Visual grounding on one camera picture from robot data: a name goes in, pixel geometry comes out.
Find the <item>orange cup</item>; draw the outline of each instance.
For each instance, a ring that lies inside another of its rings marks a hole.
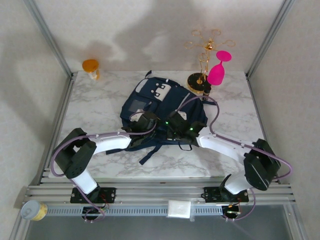
[[[91,79],[98,80],[100,78],[99,62],[95,59],[88,59],[82,63],[82,68],[87,72]]]

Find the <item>cable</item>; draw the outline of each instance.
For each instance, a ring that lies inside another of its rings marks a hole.
[[[242,220],[242,219],[248,217],[248,216],[255,210],[255,208],[256,208],[256,204],[257,204],[256,194],[255,194],[255,192],[252,190],[252,188],[249,188],[249,190],[250,190],[250,192],[252,193],[252,196],[253,196],[253,205],[252,205],[252,208],[250,209],[250,211],[249,211],[246,215],[234,219],[235,221],[239,221],[239,220]]]
[[[252,190],[252,188],[249,188],[250,192],[252,193],[252,196],[253,196],[253,206],[252,208],[250,209],[250,211],[245,214],[244,216],[241,216],[239,218],[228,218],[226,215],[223,215],[223,217],[226,219],[226,220],[232,220],[232,221],[239,221],[239,220],[242,220],[246,217],[248,217],[256,208],[256,204],[257,204],[257,198],[256,198],[256,194],[255,192]]]
[[[145,132],[105,132],[105,133],[101,133],[101,134],[90,134],[90,135],[83,135],[83,136],[76,136],[68,141],[66,141],[64,144],[62,144],[61,146],[59,146],[56,151],[54,152],[54,154],[52,155],[52,158],[51,158],[51,161],[50,161],[50,169],[51,169],[51,172],[54,176],[56,177],[63,177],[65,174],[62,173],[62,174],[58,174],[55,169],[54,169],[54,162],[59,154],[59,152],[64,149],[65,147],[67,147],[68,145],[70,145],[71,143],[73,143],[74,141],[77,141],[77,140],[81,140],[81,139],[84,139],[84,138],[106,138],[106,137],[112,137],[112,136],[130,136],[130,135],[146,135],[146,134],[149,134],[151,133],[155,128],[156,128],[156,123],[154,124],[154,126],[148,130],[148,131],[145,131]],[[96,218],[94,220],[91,220],[90,222],[91,223],[95,223],[95,222],[99,222],[101,220],[103,220],[105,217],[106,217],[106,214],[105,212],[100,208],[98,207],[97,205],[95,205],[93,202],[91,202],[86,194],[81,190],[80,187],[77,186],[77,184],[72,180],[72,179],[69,179],[71,183],[73,183],[73,185],[78,189],[79,193],[82,195],[82,197],[90,204],[92,205],[96,210],[98,210],[101,214],[102,214],[102,217],[101,218]],[[84,215],[84,221],[87,222],[87,214],[92,210],[89,209],[85,215]]]
[[[235,206],[235,205],[238,205],[238,204],[240,206],[240,202],[239,201],[237,203],[235,203],[235,204],[230,205],[230,206]]]
[[[254,151],[257,151],[257,152],[259,152],[259,153],[261,153],[261,154],[264,154],[264,155],[266,155],[266,156],[268,156],[268,157],[270,157],[270,158],[273,158],[273,159],[275,159],[275,160],[277,160],[277,161],[279,161],[279,162],[287,165],[287,166],[289,167],[289,171],[288,171],[286,174],[282,175],[282,176],[275,177],[275,178],[274,178],[275,180],[279,180],[279,179],[288,177],[288,176],[290,176],[290,175],[292,174],[292,172],[293,172],[292,166],[290,165],[290,163],[288,163],[288,162],[285,161],[284,159],[282,159],[282,158],[280,158],[280,157],[278,157],[278,156],[276,156],[276,155],[274,155],[274,154],[271,154],[271,153],[269,153],[269,152],[267,152],[267,151],[261,150],[261,149],[259,149],[259,148],[257,148],[257,147],[253,147],[253,146],[250,146],[250,145],[247,145],[247,144],[242,144],[241,142],[238,142],[238,141],[235,141],[235,140],[230,139],[230,138],[228,138],[228,137],[225,137],[225,136],[221,136],[221,135],[219,135],[219,134],[216,134],[215,131],[213,130],[213,127],[212,127],[212,126],[213,126],[214,122],[217,120],[217,118],[218,118],[218,116],[219,116],[220,107],[219,107],[219,104],[217,103],[217,101],[215,101],[212,97],[210,97],[210,96],[204,96],[204,95],[203,95],[203,96],[195,96],[195,97],[189,99],[188,101],[186,101],[184,104],[182,104],[182,105],[181,105],[177,110],[175,110],[175,111],[178,112],[178,111],[179,111],[180,109],[182,109],[186,104],[188,104],[189,102],[191,102],[191,101],[193,101],[193,100],[195,100],[195,99],[199,99],[199,98],[210,99],[211,101],[213,101],[213,102],[215,103],[215,105],[216,105],[216,107],[217,107],[216,116],[214,117],[214,119],[212,120],[212,122],[211,122],[210,125],[209,125],[210,132],[212,133],[212,135],[213,135],[214,137],[218,137],[218,138],[223,139],[223,140],[225,140],[225,141],[228,141],[228,142],[230,142],[230,143],[237,144],[237,145],[240,145],[240,146],[243,146],[243,147],[252,149],[252,150],[254,150]],[[255,207],[256,207],[256,203],[257,203],[256,194],[254,193],[254,191],[253,191],[251,188],[250,188],[249,190],[251,191],[251,193],[252,193],[252,195],[253,195],[253,206],[252,206],[251,210],[250,210],[246,215],[244,215],[244,216],[242,216],[242,217],[240,217],[240,218],[236,218],[236,219],[234,219],[234,221],[238,221],[238,220],[242,220],[242,219],[246,218],[247,216],[249,216],[249,215],[254,211],[254,209],[255,209]]]
[[[96,222],[99,222],[101,220],[103,220],[105,217],[106,217],[106,214],[105,212],[100,208],[98,207],[97,205],[95,205],[92,201],[89,200],[89,198],[87,198],[87,196],[85,195],[85,193],[81,190],[80,187],[77,186],[77,184],[72,180],[72,179],[69,179],[71,183],[73,183],[76,187],[76,189],[78,189],[79,193],[82,195],[82,197],[89,203],[92,205],[92,207],[94,207],[96,210],[98,210],[101,214],[102,214],[102,217],[101,218],[96,218],[94,220],[91,220],[90,222],[91,223],[96,223]],[[88,211],[86,211],[85,215],[84,215],[84,221],[87,222],[87,214],[92,210],[89,209]]]
[[[212,122],[211,122],[210,125],[209,125],[209,129],[210,129],[210,132],[212,133],[212,135],[214,135],[214,136],[217,137],[217,138],[220,138],[220,139],[223,139],[223,140],[225,140],[225,141],[228,141],[228,142],[230,142],[230,143],[233,143],[233,144],[236,144],[236,145],[239,145],[239,146],[243,146],[243,147],[252,149],[252,150],[254,150],[254,151],[257,151],[257,152],[259,152],[259,153],[261,153],[261,154],[264,154],[264,155],[266,155],[266,156],[268,156],[268,157],[270,157],[270,158],[273,158],[273,159],[275,159],[275,160],[277,160],[277,161],[279,161],[279,162],[281,162],[281,163],[283,163],[283,164],[285,164],[286,166],[289,167],[289,171],[288,171],[286,174],[281,175],[281,176],[278,176],[278,177],[275,177],[274,180],[283,179],[283,178],[286,178],[286,177],[288,177],[288,176],[290,176],[290,175],[292,174],[293,168],[292,168],[292,166],[290,165],[290,163],[287,162],[286,160],[284,160],[284,159],[282,159],[282,158],[280,158],[280,157],[278,157],[278,156],[276,156],[276,155],[274,155],[274,154],[271,154],[271,153],[269,153],[269,152],[267,152],[267,151],[261,150],[261,149],[259,149],[259,148],[257,148],[257,147],[250,146],[250,145],[247,145],[247,144],[244,144],[244,145],[243,145],[243,143],[241,143],[241,142],[239,142],[239,141],[236,141],[236,140],[230,139],[230,138],[228,138],[228,137],[225,137],[225,136],[221,136],[221,135],[219,135],[219,134],[216,134],[215,131],[213,130],[213,127],[212,127],[212,126],[213,126],[214,122],[217,120],[217,118],[218,118],[218,116],[219,116],[219,114],[220,114],[220,107],[219,107],[219,104],[217,103],[217,101],[214,100],[212,97],[210,97],[210,96],[204,96],[204,95],[202,95],[202,96],[194,96],[194,97],[190,98],[188,101],[184,102],[184,103],[183,103],[177,110],[175,110],[175,111],[178,112],[179,110],[181,110],[185,105],[187,105],[187,104],[190,103],[191,101],[193,101],[193,100],[195,100],[195,99],[200,99],[200,98],[210,99],[211,101],[213,101],[213,102],[215,103],[216,108],[217,108],[217,113],[216,113],[214,119],[212,120]]]
[[[247,145],[247,144],[243,144],[243,143],[241,143],[241,142],[238,142],[238,141],[236,141],[236,140],[230,139],[230,138],[228,138],[228,137],[221,136],[221,135],[215,133],[215,131],[213,131],[211,127],[210,127],[210,132],[211,132],[214,136],[216,136],[217,138],[226,140],[226,141],[228,141],[228,142],[230,142],[230,143],[237,144],[237,145],[239,145],[239,146],[243,146],[243,147],[245,147],[245,148],[252,149],[252,150],[254,150],[254,151],[257,151],[257,152],[259,152],[259,153],[261,153],[261,154],[264,154],[264,155],[266,155],[266,156],[268,156],[268,157],[270,157],[270,158],[273,158],[273,159],[275,159],[275,160],[277,160],[277,161],[279,161],[279,162],[287,165],[287,166],[289,167],[289,171],[288,171],[286,174],[284,174],[284,175],[281,175],[281,176],[278,176],[278,177],[273,178],[274,180],[279,180],[279,179],[286,178],[286,177],[290,176],[290,175],[292,174],[292,172],[293,172],[293,167],[291,166],[291,164],[290,164],[289,162],[287,162],[286,160],[284,160],[284,159],[282,159],[282,158],[280,158],[280,157],[278,157],[278,156],[276,156],[276,155],[274,155],[274,154],[271,154],[271,153],[269,153],[269,152],[267,152],[267,151],[261,150],[261,149],[259,149],[259,148],[257,148],[257,147],[254,147],[254,146],[250,146],[250,145]]]

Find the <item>white wall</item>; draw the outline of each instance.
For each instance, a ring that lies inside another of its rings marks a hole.
[[[296,0],[251,80],[267,139],[294,167],[287,181],[310,240],[320,239],[319,39],[320,1]]]
[[[36,0],[72,71],[96,58],[105,70],[197,70],[201,48],[185,49],[201,29],[222,29],[233,55],[227,70],[246,71],[283,0]]]
[[[8,239],[23,186],[34,178],[67,76],[22,0],[0,1],[0,239]]]

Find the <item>pink wine glass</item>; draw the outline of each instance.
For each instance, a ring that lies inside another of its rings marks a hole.
[[[220,60],[220,63],[210,70],[207,81],[212,85],[218,86],[225,77],[225,68],[222,63],[229,62],[232,59],[232,55],[227,51],[218,51],[216,57]]]

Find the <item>metal extrusion bar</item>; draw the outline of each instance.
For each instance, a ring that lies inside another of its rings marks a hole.
[[[34,18],[36,24],[38,25],[42,35],[44,36],[46,42],[48,43],[48,45],[50,46],[52,52],[54,53],[54,55],[56,56],[57,60],[59,61],[61,67],[63,68],[64,72],[69,76],[69,78],[72,77],[72,72],[64,58],[64,56],[62,55],[56,41],[54,40],[42,14],[40,13],[35,1],[33,0],[23,0],[26,7],[28,8],[30,14],[32,15],[32,17]]]
[[[62,128],[62,125],[64,122],[64,118],[65,118],[65,115],[67,112],[70,96],[71,96],[71,93],[73,90],[73,86],[74,86],[76,77],[77,77],[77,74],[72,76],[71,79],[68,78],[66,80],[65,88],[63,91],[63,99],[59,104],[58,112],[57,112],[57,115],[55,116],[55,119],[54,119],[55,124],[54,124],[53,131],[52,131],[52,134],[50,137],[50,143],[49,143],[47,149],[45,150],[45,156],[41,160],[37,174],[34,177],[33,181],[31,182],[31,185],[38,185],[44,176],[45,169],[48,169],[48,167],[50,166],[50,159],[51,159],[53,150],[58,142],[58,138],[59,138],[60,131],[61,131],[61,128]]]
[[[9,240],[24,240],[26,238],[30,220],[21,217],[20,212],[16,218]]]
[[[155,179],[107,179],[100,181],[103,188],[114,187],[116,197],[113,206],[163,206],[168,200],[186,200],[199,205],[208,205],[201,198],[204,187],[217,187],[221,179],[214,177],[199,178],[155,178]],[[37,200],[49,206],[77,206],[70,203],[73,185],[67,182],[52,182],[29,186],[24,202]],[[272,183],[268,191],[256,190],[257,204],[285,204],[294,202],[295,198],[289,184]],[[252,204],[253,196],[249,194]],[[209,205],[227,205],[228,203],[210,203]]]
[[[295,214],[294,208],[292,204],[284,204],[284,212],[286,216],[286,220],[288,222],[291,236],[293,240],[307,240],[307,236],[304,235],[304,233],[301,230],[301,227],[303,226],[302,223],[299,223],[297,220],[297,215]]]
[[[192,215],[194,216],[212,216],[222,215],[222,207],[215,205],[192,205]],[[48,206],[46,216],[49,217],[76,217],[84,216],[83,206]],[[90,214],[90,216],[99,216],[100,214]],[[107,217],[133,217],[133,216],[162,216],[168,215],[168,206],[110,206],[105,211]]]
[[[272,23],[270,29],[268,30],[266,36],[264,37],[264,40],[263,40],[258,52],[256,53],[256,55],[253,59],[253,62],[251,63],[247,73],[246,73],[248,80],[250,80],[252,75],[257,70],[260,62],[262,61],[263,57],[265,56],[269,46],[271,45],[273,39],[275,38],[280,26],[284,22],[287,14],[289,13],[292,5],[294,4],[294,2],[295,2],[295,0],[284,0],[284,2],[282,3],[282,6],[280,7],[275,19],[273,20],[273,23]]]
[[[247,81],[247,83],[248,83],[248,87],[249,87],[250,94],[251,94],[251,97],[252,97],[252,101],[253,101],[253,105],[254,105],[254,108],[255,108],[255,112],[256,112],[256,115],[257,115],[257,117],[258,117],[258,121],[259,121],[259,124],[260,124],[260,128],[261,128],[261,130],[262,130],[263,138],[264,138],[264,140],[266,140],[266,141],[268,142],[267,134],[266,134],[264,125],[263,125],[263,123],[262,123],[262,118],[261,118],[261,115],[260,115],[260,112],[259,112],[259,109],[258,109],[258,105],[257,105],[257,101],[256,101],[256,99],[255,99],[254,92],[253,92],[252,87],[251,87],[251,83],[250,83],[249,80]]]

